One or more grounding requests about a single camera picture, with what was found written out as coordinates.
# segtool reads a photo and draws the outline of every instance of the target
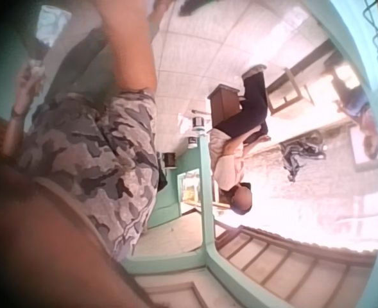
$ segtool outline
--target jeans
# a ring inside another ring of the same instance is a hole
[[[261,130],[245,141],[245,143],[250,144],[260,136],[268,133],[266,124],[268,113],[266,86],[263,72],[248,77],[243,82],[245,85],[245,100],[240,102],[241,111],[220,122],[215,128],[231,138],[237,138],[261,125]]]

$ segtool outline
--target shoe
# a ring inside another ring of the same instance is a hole
[[[249,69],[247,72],[245,72],[243,75],[241,75],[241,79],[247,79],[253,75],[256,75],[260,72],[263,72],[264,70],[266,70],[267,67],[264,65],[264,64],[257,64],[255,66],[253,66],[251,69]]]

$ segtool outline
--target painting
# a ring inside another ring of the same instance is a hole
[[[354,167],[357,172],[367,171],[378,168],[378,156],[370,159],[366,156],[363,147],[364,133],[358,125],[349,128],[351,148],[353,152]]]

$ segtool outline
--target camouflage pants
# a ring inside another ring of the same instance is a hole
[[[119,93],[102,114],[89,103],[85,96],[68,94],[39,106],[18,165],[80,201],[80,210],[121,260],[155,204],[156,106],[144,92]]]

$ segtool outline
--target wall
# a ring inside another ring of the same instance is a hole
[[[325,144],[327,159],[300,160],[295,183],[279,148],[247,159],[255,209],[243,224],[297,241],[378,249],[378,168],[356,172],[347,126],[325,134]]]
[[[159,226],[180,217],[176,177],[175,170],[167,170],[168,184],[156,196],[156,204],[150,215],[148,228]]]
[[[168,185],[157,194],[155,208],[151,213],[148,227],[153,228],[180,216],[177,176],[198,169],[200,156],[198,148],[187,150],[177,159],[175,170],[168,170]]]
[[[178,175],[200,168],[199,148],[189,149],[176,162]]]

